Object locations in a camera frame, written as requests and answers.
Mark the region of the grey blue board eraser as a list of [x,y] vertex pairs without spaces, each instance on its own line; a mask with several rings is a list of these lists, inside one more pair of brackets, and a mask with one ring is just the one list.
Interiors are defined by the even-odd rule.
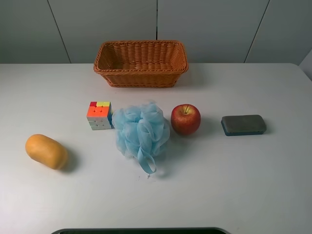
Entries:
[[226,136],[262,135],[267,130],[260,115],[224,116],[221,125]]

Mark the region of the red apple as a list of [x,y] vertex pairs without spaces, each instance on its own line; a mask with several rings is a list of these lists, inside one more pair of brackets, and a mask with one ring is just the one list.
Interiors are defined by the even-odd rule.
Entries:
[[199,110],[191,104],[176,106],[171,113],[171,126],[179,135],[187,136],[195,133],[201,123]]

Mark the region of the brown wicker basket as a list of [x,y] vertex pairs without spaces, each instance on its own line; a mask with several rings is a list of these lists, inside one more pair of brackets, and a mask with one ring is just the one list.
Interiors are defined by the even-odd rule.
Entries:
[[107,41],[94,62],[94,72],[112,87],[170,88],[188,68],[176,40]]

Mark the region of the multicoloured puzzle cube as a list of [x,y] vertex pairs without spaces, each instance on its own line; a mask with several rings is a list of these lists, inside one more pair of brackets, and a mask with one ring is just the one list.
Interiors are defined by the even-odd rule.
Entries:
[[112,129],[112,106],[109,101],[90,102],[86,118],[92,130]]

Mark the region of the orange oval bread roll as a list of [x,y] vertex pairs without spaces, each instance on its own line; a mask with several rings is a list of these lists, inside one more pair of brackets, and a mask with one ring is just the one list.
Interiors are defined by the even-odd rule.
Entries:
[[42,134],[30,136],[26,141],[25,150],[32,160],[54,170],[61,169],[68,160],[65,147]]

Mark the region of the light blue mesh bath sponge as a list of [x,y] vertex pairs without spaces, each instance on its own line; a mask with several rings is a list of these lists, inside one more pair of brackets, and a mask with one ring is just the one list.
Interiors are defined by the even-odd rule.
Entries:
[[154,103],[129,106],[114,111],[112,124],[117,149],[135,158],[144,172],[156,172],[155,157],[166,150],[170,126],[163,111]]

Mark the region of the black tray edge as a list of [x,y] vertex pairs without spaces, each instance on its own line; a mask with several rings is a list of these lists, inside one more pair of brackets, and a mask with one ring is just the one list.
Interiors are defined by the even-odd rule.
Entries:
[[105,229],[62,229],[54,234],[229,234],[220,228],[105,228]]

